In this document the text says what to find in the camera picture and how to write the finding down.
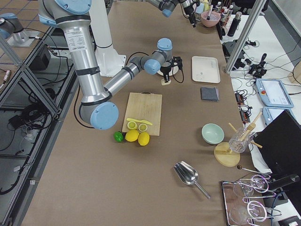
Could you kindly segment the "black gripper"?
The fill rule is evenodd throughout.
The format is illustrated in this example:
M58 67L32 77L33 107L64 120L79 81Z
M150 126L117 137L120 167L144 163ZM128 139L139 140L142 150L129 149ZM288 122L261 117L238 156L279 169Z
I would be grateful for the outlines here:
M170 62L165 62L160 68L160 71L164 75L165 82L169 82L169 72L171 71L171 69L172 69L172 64Z
M185 5L183 6L185 14L189 17L190 24L195 28L196 27L196 19L194 15L194 5Z

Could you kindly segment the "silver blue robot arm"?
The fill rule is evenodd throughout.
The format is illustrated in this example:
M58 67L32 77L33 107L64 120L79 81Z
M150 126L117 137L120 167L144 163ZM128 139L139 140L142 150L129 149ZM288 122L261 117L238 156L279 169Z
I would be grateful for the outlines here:
M147 0L146 2L158 8L165 17L170 17L173 10L180 4L188 17L190 24L196 27L196 18L194 15L194 5L200 5L199 0Z
M118 120L119 110L110 101L140 71L154 75L172 59L172 41L161 38L150 56L133 57L106 84L102 83L89 26L92 22L91 0L40 0L39 18L43 24L64 32L75 73L83 97L79 107L81 119L95 129L111 128Z

